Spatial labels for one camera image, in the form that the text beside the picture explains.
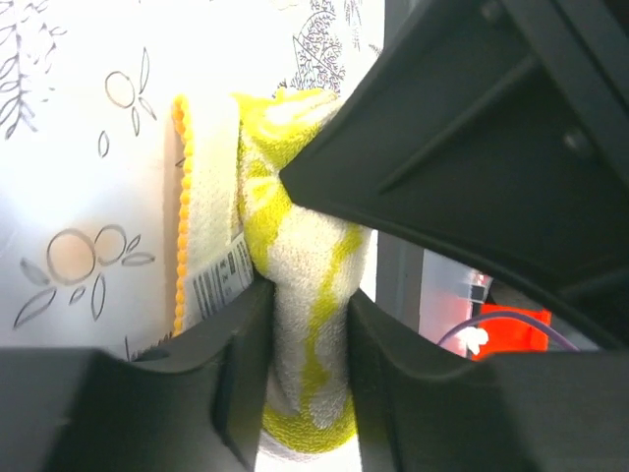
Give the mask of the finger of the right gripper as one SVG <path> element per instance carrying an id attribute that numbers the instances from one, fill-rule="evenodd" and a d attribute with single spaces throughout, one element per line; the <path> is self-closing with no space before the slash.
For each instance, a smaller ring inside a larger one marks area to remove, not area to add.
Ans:
<path id="1" fill-rule="evenodd" d="M 390 1 L 379 58 L 281 172 L 292 200 L 628 344 L 628 5 Z"/>

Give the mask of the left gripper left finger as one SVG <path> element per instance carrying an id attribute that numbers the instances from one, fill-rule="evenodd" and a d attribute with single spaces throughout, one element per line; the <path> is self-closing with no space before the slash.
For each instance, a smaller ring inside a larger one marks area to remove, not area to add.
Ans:
<path id="1" fill-rule="evenodd" d="M 85 348 L 1 352 L 5 471 L 251 471 L 273 285 L 127 362 Z"/>

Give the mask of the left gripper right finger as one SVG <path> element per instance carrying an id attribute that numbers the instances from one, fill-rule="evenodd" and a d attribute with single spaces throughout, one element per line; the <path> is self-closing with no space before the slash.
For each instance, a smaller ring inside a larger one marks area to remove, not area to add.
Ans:
<path id="1" fill-rule="evenodd" d="M 623 351 L 502 354 L 436 346 L 367 295 L 348 307 L 350 384 L 367 471 L 624 471 Z"/>

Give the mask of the yellow lemon print towel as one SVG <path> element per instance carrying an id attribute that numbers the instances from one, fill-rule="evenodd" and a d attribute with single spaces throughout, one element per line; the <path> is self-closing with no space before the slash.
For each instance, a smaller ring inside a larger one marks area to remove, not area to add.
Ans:
<path id="1" fill-rule="evenodd" d="M 275 286 L 273 358 L 262 426 L 278 453 L 323 454 L 356 434 L 346 317 L 371 234 L 294 204 L 279 174 L 342 106 L 321 88 L 175 98 L 184 148 L 174 330 L 194 322 L 195 272 L 242 237 L 248 261 Z"/>

